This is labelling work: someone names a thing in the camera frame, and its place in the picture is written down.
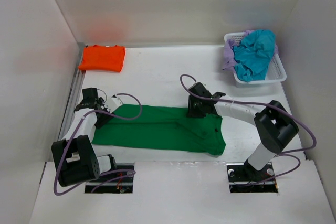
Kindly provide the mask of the green t shirt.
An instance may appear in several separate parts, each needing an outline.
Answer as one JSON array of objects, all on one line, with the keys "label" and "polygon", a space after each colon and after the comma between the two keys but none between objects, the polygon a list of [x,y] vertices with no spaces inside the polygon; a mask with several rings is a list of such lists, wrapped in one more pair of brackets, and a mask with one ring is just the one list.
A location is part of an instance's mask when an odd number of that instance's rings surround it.
[{"label": "green t shirt", "polygon": [[117,115],[135,120],[113,118],[94,134],[94,145],[187,151],[222,155],[226,143],[221,133],[222,117],[208,114],[204,118],[188,118],[187,108],[149,106],[139,109],[126,104]]}]

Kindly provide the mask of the orange t shirt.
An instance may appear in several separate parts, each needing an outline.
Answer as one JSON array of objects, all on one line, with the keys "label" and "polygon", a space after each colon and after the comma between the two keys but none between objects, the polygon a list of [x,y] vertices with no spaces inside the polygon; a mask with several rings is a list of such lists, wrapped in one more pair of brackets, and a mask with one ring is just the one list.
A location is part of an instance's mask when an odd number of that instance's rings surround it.
[{"label": "orange t shirt", "polygon": [[82,62],[79,64],[78,69],[82,71],[102,70],[121,72],[124,58],[124,46],[88,46],[83,49]]}]

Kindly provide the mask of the teal t shirt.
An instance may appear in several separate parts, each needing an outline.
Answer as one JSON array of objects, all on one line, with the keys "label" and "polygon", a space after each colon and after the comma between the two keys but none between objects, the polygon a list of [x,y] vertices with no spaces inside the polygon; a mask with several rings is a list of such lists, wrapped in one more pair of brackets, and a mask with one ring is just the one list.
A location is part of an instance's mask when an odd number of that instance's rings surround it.
[{"label": "teal t shirt", "polygon": [[264,81],[276,48],[276,35],[268,29],[248,32],[233,47],[237,77],[243,82]]}]

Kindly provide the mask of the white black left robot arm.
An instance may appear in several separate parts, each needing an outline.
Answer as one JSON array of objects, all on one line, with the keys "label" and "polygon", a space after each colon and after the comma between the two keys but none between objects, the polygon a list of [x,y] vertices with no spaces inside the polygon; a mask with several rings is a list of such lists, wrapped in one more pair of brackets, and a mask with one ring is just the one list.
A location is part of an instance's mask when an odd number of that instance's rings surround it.
[{"label": "white black left robot arm", "polygon": [[62,140],[52,144],[52,156],[55,168],[61,166],[58,176],[60,186],[67,187],[103,177],[113,181],[118,168],[111,154],[97,157],[92,141],[96,129],[106,125],[122,102],[115,95],[102,98],[96,88],[82,91],[83,99],[75,107],[74,119],[70,129]]}]

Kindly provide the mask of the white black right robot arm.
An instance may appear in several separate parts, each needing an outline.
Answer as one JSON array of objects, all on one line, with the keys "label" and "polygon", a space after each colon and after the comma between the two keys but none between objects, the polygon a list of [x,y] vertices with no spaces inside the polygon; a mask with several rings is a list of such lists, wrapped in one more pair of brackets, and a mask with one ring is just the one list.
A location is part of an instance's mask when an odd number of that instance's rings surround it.
[{"label": "white black right robot arm", "polygon": [[249,123],[257,129],[260,144],[244,163],[227,165],[229,181],[241,185],[273,178],[270,161],[284,150],[299,131],[293,119],[277,111],[285,111],[282,104],[272,100],[271,108],[258,111],[253,106],[243,106],[232,100],[221,103],[219,99],[225,94],[211,94],[200,82],[188,88],[188,92],[188,117],[204,118],[208,114],[225,116]]}]

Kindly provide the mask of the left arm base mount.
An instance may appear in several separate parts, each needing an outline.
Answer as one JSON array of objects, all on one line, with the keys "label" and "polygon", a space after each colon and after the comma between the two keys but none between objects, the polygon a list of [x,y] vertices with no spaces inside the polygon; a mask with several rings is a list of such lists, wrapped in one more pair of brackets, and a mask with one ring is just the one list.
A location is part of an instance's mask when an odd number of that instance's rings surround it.
[{"label": "left arm base mount", "polygon": [[85,184],[86,194],[131,194],[134,177],[128,172],[100,176]]}]

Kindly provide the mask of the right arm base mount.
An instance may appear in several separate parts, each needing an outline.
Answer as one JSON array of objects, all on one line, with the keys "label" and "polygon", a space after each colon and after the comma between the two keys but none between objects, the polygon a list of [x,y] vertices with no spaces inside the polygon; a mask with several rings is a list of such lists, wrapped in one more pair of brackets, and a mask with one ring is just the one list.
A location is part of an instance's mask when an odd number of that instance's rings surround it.
[{"label": "right arm base mount", "polygon": [[231,193],[277,193],[277,183],[271,163],[257,171],[244,163],[227,163],[229,191]]}]

